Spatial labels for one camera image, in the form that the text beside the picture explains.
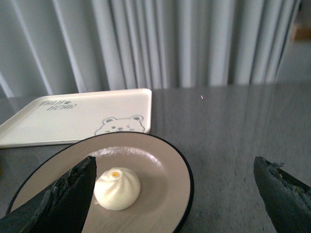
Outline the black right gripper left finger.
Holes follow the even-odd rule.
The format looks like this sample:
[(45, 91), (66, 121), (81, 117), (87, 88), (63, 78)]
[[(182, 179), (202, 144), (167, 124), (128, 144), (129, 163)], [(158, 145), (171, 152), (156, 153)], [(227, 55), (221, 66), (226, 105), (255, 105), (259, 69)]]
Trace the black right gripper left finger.
[(2, 233), (80, 233), (93, 197), (96, 159), (86, 157), (0, 220)]

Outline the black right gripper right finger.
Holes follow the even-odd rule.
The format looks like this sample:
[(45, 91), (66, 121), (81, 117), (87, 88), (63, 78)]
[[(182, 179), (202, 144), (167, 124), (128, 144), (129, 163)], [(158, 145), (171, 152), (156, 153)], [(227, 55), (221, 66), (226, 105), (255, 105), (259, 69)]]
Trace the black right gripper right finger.
[(278, 233), (311, 231), (311, 188), (263, 157), (254, 160), (254, 177), (265, 210)]

